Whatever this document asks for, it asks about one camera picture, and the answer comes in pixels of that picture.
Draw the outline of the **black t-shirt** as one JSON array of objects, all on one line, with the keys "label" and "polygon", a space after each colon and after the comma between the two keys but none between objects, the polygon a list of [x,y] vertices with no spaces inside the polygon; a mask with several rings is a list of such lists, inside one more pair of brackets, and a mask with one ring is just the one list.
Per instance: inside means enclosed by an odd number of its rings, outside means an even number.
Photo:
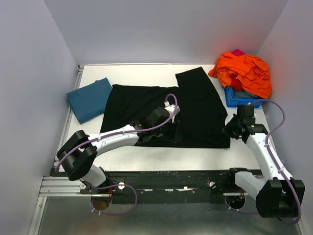
[{"label": "black t-shirt", "polygon": [[229,148],[224,134],[227,111],[202,67],[176,74],[177,87],[113,85],[107,100],[100,131],[119,129],[131,121],[148,116],[164,105],[168,94],[178,100],[181,141],[172,143],[152,138],[144,147]]}]

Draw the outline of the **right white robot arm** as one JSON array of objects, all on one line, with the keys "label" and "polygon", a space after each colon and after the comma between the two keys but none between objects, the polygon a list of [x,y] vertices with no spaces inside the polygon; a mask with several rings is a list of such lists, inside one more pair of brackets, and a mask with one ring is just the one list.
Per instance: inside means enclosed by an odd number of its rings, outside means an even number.
[{"label": "right white robot arm", "polygon": [[231,168],[225,187],[235,192],[242,189],[255,201],[258,214],[263,218],[292,218],[296,223],[302,215],[301,203],[305,185],[286,170],[275,152],[263,124],[257,124],[254,106],[237,106],[237,113],[225,126],[224,132],[233,139],[241,139],[252,151],[262,177],[245,168]]}]

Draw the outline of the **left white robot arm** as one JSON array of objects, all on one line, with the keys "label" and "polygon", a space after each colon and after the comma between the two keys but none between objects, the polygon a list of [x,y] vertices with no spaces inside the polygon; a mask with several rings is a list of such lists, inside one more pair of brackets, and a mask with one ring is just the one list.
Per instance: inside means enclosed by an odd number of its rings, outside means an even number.
[{"label": "left white robot arm", "polygon": [[179,112],[178,105],[167,104],[117,130],[94,135],[77,131],[57,152],[59,162],[55,170],[63,168],[69,180],[80,180],[97,193],[104,193],[109,186],[109,176],[103,168],[94,165],[94,160],[106,152],[140,146],[154,138],[180,141],[180,121],[175,119]]}]

